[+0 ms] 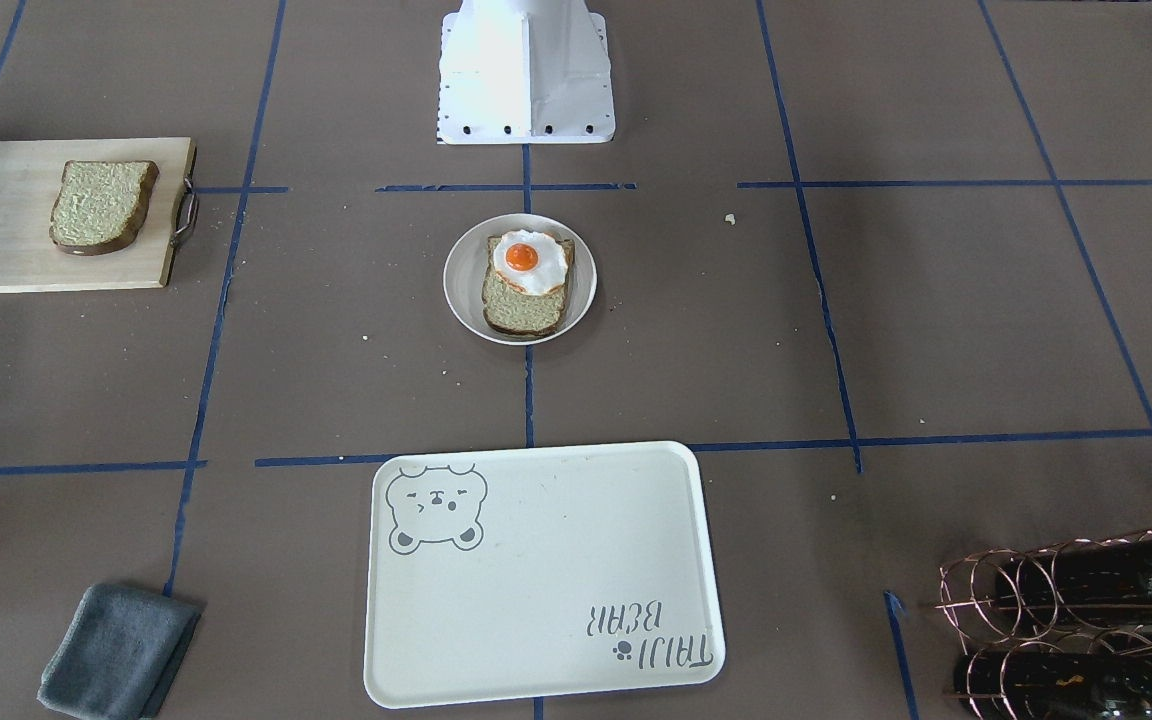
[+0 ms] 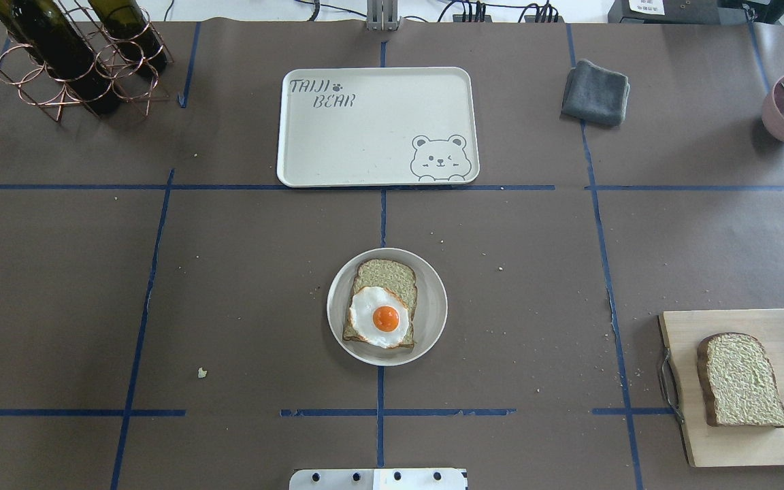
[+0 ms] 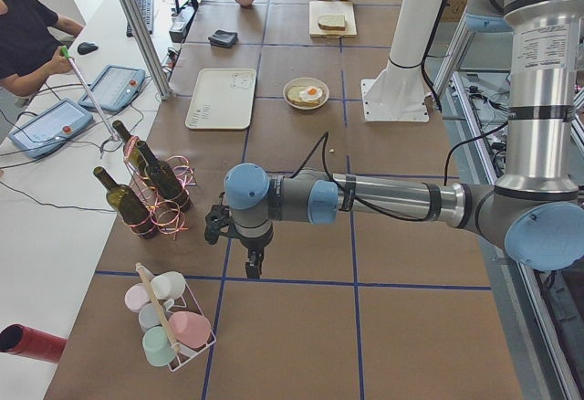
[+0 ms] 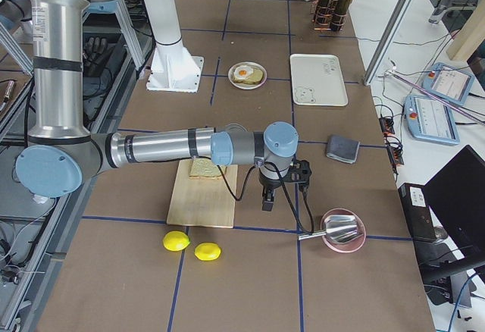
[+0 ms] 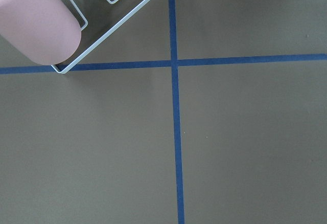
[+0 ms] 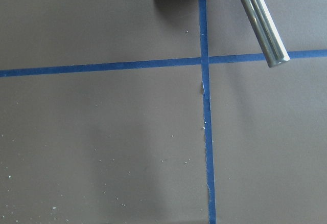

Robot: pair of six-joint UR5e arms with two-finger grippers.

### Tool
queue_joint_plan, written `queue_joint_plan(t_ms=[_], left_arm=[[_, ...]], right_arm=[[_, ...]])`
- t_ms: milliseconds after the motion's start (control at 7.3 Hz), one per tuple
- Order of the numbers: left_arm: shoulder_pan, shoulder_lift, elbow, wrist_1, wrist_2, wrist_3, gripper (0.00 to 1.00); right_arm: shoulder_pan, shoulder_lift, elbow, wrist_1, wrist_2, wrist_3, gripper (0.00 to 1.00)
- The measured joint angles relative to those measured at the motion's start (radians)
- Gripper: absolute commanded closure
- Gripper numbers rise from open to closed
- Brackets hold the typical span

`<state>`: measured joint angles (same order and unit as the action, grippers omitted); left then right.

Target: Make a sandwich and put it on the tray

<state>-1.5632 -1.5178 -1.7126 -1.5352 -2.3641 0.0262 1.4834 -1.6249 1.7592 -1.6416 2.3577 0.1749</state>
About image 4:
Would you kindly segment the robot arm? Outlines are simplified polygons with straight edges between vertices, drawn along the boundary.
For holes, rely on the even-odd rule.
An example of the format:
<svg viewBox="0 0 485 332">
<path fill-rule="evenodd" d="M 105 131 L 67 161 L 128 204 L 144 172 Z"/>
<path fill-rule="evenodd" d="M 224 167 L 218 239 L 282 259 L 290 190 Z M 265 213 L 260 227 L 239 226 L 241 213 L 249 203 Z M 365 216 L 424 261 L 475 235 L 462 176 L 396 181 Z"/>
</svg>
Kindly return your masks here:
<svg viewBox="0 0 485 332">
<path fill-rule="evenodd" d="M 58 198 L 126 164 L 207 158 L 219 166 L 258 169 L 267 211 L 274 190 L 296 181 L 299 135 L 286 122 L 270 124 L 262 132 L 231 124 L 143 136 L 90 133 L 83 123 L 82 16 L 91 4 L 114 7 L 117 0 L 30 2 L 36 122 L 15 163 L 18 180 L 30 192 Z"/>
</svg>

